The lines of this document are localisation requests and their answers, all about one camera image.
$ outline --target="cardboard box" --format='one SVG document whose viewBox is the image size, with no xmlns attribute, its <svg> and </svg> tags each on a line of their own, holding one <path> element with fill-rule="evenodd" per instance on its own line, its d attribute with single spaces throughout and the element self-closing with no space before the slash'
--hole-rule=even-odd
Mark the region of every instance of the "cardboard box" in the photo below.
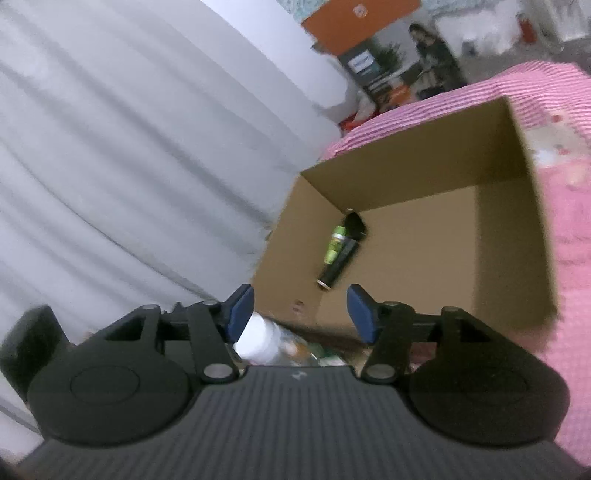
<svg viewBox="0 0 591 480">
<path fill-rule="evenodd" d="M 501 333 L 554 311 L 542 215 L 508 102 L 495 100 L 302 172 L 252 279 L 256 310 L 356 336 L 345 294 L 420 313 L 459 306 Z M 368 236 L 329 292 L 316 278 L 347 209 Z"/>
</svg>

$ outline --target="clutter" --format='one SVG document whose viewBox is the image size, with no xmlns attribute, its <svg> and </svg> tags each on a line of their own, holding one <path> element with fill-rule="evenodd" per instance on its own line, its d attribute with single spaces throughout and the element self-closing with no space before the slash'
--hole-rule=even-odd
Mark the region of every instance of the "clutter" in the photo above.
<svg viewBox="0 0 591 480">
<path fill-rule="evenodd" d="M 535 43 L 538 35 L 535 33 L 535 28 L 525 13 L 519 12 L 517 14 L 517 23 L 521 30 L 521 41 L 528 44 Z"/>
<path fill-rule="evenodd" d="M 308 343 L 269 318 L 254 312 L 240 340 L 234 344 L 239 357 L 251 365 L 276 367 L 335 367 L 346 365 L 340 353 L 319 343 Z"/>
</svg>

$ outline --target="red item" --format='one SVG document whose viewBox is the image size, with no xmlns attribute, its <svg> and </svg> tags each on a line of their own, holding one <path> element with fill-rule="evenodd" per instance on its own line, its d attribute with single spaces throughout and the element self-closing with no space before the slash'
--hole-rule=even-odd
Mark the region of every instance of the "red item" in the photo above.
<svg viewBox="0 0 591 480">
<path fill-rule="evenodd" d="M 524 14 L 519 14 L 517 15 L 517 23 L 521 29 L 521 39 L 524 43 L 535 43 L 537 41 L 537 35 L 530 19 Z"/>
</svg>

